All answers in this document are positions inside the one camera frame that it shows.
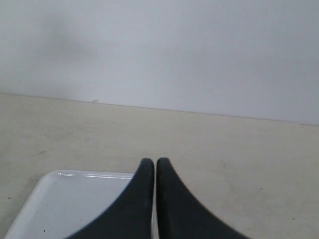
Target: white wall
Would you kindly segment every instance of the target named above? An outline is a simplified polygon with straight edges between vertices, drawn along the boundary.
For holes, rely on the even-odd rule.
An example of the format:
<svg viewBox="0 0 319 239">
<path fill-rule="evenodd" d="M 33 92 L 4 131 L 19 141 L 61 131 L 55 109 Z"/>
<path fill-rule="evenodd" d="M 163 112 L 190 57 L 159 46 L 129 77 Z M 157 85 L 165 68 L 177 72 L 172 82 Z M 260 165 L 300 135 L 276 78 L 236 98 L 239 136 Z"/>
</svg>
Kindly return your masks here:
<svg viewBox="0 0 319 239">
<path fill-rule="evenodd" d="M 2 0 L 0 92 L 319 124 L 317 0 Z"/>
</svg>

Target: white plastic tray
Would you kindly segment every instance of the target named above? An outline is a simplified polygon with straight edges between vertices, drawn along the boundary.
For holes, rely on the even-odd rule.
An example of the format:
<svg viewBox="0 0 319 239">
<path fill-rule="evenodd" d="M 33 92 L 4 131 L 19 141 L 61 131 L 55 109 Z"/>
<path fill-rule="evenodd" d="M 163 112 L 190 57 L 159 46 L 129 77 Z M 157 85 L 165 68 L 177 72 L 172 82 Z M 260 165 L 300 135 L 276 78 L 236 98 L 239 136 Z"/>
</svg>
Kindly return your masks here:
<svg viewBox="0 0 319 239">
<path fill-rule="evenodd" d="M 39 181 L 4 239 L 64 239 L 109 207 L 131 173 L 59 170 Z"/>
</svg>

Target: white tray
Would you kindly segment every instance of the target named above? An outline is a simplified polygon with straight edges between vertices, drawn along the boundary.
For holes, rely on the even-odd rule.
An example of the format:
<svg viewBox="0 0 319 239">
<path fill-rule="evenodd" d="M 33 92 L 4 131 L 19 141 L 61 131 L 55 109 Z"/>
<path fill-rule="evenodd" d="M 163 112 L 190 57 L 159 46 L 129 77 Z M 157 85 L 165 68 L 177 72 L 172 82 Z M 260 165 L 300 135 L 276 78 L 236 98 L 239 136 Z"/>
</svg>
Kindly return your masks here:
<svg viewBox="0 0 319 239">
<path fill-rule="evenodd" d="M 46 174 L 4 239 L 64 239 L 109 207 L 131 173 L 59 170 Z"/>
</svg>

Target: black robot gripper finger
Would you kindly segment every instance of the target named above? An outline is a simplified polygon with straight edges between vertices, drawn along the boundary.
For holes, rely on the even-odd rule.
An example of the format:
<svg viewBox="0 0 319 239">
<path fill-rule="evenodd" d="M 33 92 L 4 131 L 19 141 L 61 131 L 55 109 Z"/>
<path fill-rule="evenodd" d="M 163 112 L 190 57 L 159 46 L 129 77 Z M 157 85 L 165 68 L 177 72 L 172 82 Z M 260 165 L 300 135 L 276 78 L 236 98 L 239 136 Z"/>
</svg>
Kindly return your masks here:
<svg viewBox="0 0 319 239">
<path fill-rule="evenodd" d="M 154 164 L 141 163 L 121 195 L 97 219 L 67 239 L 151 239 Z"/>
<path fill-rule="evenodd" d="M 157 161 L 156 194 L 160 239 L 248 239 L 201 205 L 168 158 Z"/>
</svg>

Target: beige floor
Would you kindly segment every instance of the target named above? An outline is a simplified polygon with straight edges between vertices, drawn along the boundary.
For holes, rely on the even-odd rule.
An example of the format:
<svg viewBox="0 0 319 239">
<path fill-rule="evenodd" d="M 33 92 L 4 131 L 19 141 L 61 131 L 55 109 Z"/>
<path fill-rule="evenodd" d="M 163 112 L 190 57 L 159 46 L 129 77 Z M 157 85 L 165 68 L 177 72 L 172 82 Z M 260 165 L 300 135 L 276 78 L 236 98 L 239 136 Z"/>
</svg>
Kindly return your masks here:
<svg viewBox="0 0 319 239">
<path fill-rule="evenodd" d="M 254 239 L 319 238 L 319 127 L 0 94 L 0 238 L 44 174 L 134 172 L 168 156 Z"/>
</svg>

